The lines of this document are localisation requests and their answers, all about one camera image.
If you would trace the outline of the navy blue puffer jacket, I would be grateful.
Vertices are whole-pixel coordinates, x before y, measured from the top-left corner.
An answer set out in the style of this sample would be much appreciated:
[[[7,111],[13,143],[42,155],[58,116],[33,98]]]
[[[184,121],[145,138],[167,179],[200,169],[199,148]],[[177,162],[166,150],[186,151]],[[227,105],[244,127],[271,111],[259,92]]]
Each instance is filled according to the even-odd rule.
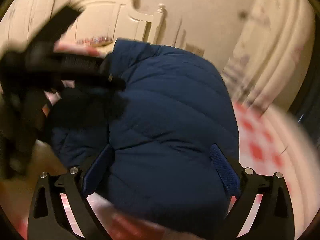
[[[50,110],[49,144],[66,167],[107,146],[95,193],[129,215],[202,238],[227,214],[230,194],[210,158],[239,159],[231,99],[216,68],[184,50],[118,40],[110,72],[123,92],[63,96]]]

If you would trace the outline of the white wardrobe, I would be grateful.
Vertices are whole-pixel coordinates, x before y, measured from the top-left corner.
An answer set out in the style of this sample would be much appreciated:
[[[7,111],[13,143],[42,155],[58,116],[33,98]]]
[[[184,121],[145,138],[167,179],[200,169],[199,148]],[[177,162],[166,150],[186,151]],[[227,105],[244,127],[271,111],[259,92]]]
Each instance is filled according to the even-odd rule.
[[[55,0],[14,0],[1,20],[1,51],[24,48],[53,14]]]

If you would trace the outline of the colourful patterned pillow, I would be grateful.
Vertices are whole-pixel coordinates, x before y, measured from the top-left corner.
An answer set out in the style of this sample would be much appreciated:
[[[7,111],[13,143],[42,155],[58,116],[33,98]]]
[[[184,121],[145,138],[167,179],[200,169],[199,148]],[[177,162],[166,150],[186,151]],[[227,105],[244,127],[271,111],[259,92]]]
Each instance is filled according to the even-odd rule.
[[[84,38],[76,41],[76,44],[87,46],[87,47],[103,47],[111,44],[112,38],[108,36],[97,36],[92,38]]]

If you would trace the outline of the white wooden headboard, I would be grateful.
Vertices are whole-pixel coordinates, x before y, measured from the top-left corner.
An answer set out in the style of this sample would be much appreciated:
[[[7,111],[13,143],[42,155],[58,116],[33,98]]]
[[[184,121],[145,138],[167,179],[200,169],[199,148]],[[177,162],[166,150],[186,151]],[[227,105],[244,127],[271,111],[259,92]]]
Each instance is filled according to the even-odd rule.
[[[138,12],[139,0],[71,0],[69,5],[80,16],[60,36],[66,42],[106,36],[156,44],[165,19],[165,5],[159,4],[150,14]]]

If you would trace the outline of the red white checkered blanket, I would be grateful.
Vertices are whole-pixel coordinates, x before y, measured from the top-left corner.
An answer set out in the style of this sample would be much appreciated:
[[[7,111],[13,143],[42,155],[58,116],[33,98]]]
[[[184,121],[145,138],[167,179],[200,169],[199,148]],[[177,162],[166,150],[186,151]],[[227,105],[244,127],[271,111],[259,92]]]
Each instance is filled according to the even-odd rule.
[[[304,200],[314,193],[314,184],[304,173],[308,160],[304,153],[313,153],[303,131],[278,109],[258,114],[233,103],[240,131],[240,163],[258,174],[271,176],[277,171],[284,175],[291,197],[295,221],[295,239],[304,237],[317,207]],[[177,232],[154,223],[131,218],[116,211],[112,204],[94,193],[88,198],[103,227],[115,239],[197,239],[197,236]]]

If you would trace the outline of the slim desk lamp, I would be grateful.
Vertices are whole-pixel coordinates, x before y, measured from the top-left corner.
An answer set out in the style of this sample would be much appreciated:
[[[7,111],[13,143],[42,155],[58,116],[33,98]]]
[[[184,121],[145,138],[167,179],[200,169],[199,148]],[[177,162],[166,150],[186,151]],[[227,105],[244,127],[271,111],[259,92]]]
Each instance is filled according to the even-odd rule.
[[[178,24],[177,24],[177,27],[176,27],[176,30],[175,30],[175,33],[174,33],[174,39],[173,39],[173,42],[172,42],[172,46],[173,47],[176,46],[176,42],[177,42],[177,39],[178,39],[178,35],[179,35],[180,29],[181,29],[182,22],[183,22],[183,18],[181,17],[179,19],[179,21],[178,21]]]

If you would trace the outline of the boat print curtain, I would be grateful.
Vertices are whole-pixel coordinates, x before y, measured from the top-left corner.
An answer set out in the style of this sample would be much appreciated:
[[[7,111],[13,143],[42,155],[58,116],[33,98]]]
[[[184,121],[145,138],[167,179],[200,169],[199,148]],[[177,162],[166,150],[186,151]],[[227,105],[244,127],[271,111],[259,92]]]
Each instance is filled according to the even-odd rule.
[[[315,27],[308,0],[255,0],[222,70],[231,98],[264,113],[285,88]]]

